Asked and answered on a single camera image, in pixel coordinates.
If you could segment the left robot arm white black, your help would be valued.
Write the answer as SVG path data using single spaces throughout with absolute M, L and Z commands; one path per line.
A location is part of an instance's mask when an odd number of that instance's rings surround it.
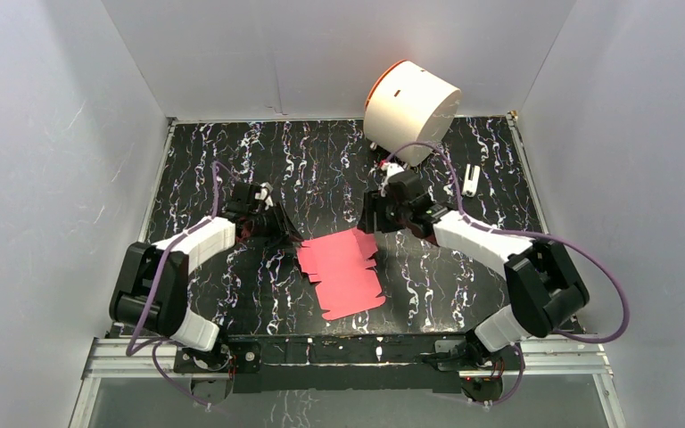
M 223 369 L 231 349 L 217 323 L 190 309 L 189 278 L 214 256 L 252 238 L 282 245 L 302 240 L 269 184 L 238 182 L 227 200 L 194 226 L 156 243 L 128 246 L 111 295 L 111 320 L 196 351 L 210 371 Z

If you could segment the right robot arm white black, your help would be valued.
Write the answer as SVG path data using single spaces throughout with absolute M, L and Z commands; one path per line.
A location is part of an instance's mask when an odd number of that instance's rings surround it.
M 408 230 L 502 276 L 508 304 L 466 335 L 467 359 L 479 369 L 491 368 L 509 345 L 546 337 L 590 300 L 562 243 L 546 236 L 513 235 L 470 220 L 434 201 L 409 170 L 389 174 L 379 189 L 365 193 L 358 228 L 366 234 Z

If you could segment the pink paper box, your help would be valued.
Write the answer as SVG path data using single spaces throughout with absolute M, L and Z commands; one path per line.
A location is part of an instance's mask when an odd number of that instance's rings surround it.
M 314 285 L 322 318 L 333 321 L 384 305 L 376 252 L 375 237 L 357 228 L 301 243 L 297 258 Z

